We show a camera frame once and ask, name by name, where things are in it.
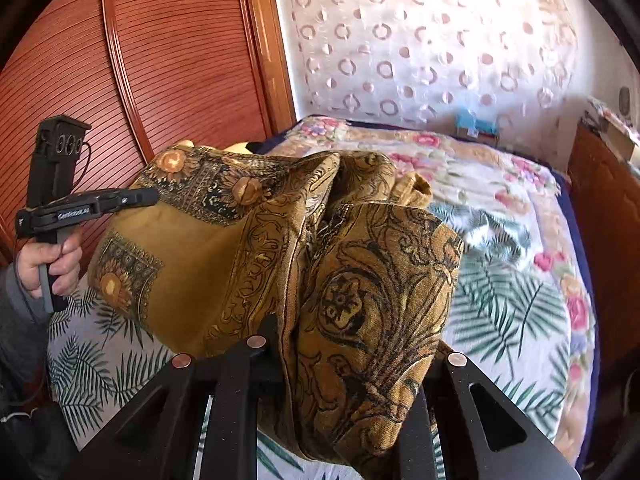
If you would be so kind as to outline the grey sleeve forearm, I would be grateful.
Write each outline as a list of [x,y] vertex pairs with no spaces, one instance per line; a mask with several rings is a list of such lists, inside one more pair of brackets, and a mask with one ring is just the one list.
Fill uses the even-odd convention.
[[51,315],[18,279],[14,264],[1,270],[1,400],[25,403],[40,381]]

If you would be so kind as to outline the left hand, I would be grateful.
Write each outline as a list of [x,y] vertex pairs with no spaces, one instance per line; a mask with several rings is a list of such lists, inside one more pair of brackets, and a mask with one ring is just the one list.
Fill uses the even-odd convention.
[[17,255],[15,270],[18,279],[32,298],[42,297],[39,267],[48,266],[54,278],[52,292],[68,296],[77,286],[82,258],[82,231],[78,226],[62,244],[38,243],[29,240]]

